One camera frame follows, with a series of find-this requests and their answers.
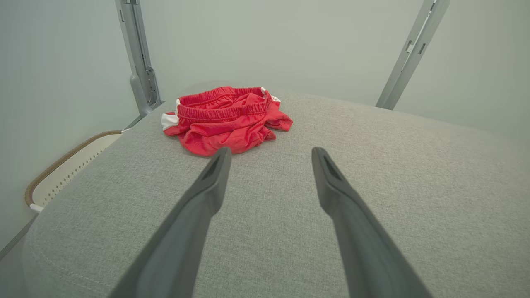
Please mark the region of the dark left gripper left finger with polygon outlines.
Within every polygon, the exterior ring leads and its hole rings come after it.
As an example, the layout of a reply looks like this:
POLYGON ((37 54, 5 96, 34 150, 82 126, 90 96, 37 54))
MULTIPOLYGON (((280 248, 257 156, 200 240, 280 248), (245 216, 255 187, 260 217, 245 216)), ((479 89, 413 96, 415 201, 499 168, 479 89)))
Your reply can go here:
POLYGON ((207 231, 222 207, 231 149, 211 158, 127 269, 111 298, 191 298, 207 231))

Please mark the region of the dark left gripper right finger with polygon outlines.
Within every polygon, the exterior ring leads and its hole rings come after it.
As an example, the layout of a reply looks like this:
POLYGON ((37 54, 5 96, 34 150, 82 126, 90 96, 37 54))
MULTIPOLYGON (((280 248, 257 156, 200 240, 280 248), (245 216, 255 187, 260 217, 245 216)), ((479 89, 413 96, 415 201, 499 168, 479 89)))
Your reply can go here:
POLYGON ((318 199, 331 217, 352 298, 431 298, 411 264, 322 147, 312 149, 318 199))

